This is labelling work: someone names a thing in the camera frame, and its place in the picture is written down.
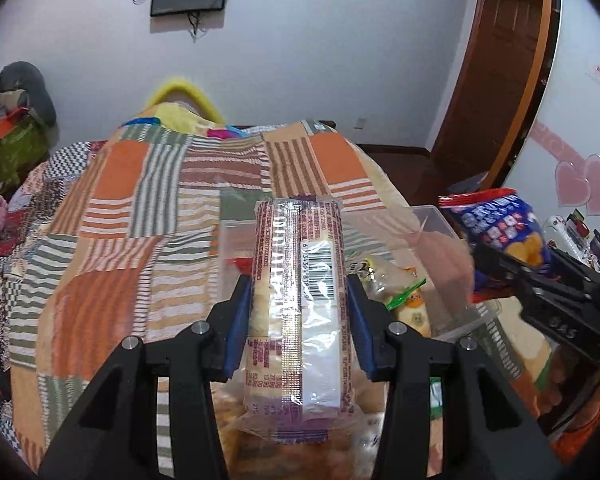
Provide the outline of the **right hand holding gripper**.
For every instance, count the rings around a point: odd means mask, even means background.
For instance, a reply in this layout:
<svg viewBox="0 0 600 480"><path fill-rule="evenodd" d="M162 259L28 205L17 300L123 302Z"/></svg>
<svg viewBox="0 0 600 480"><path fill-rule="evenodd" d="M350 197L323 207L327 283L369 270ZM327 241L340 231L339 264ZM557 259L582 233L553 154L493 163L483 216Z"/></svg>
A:
<svg viewBox="0 0 600 480"><path fill-rule="evenodd" d="M550 412L562 403L562 384L572 375L579 362L579 355L569 347L558 346L550 360L545 389L538 397L538 407L542 414ZM594 374L594 382L598 384L590 400L574 416L574 424L582 426L588 423L600 410L600 372Z"/></svg>

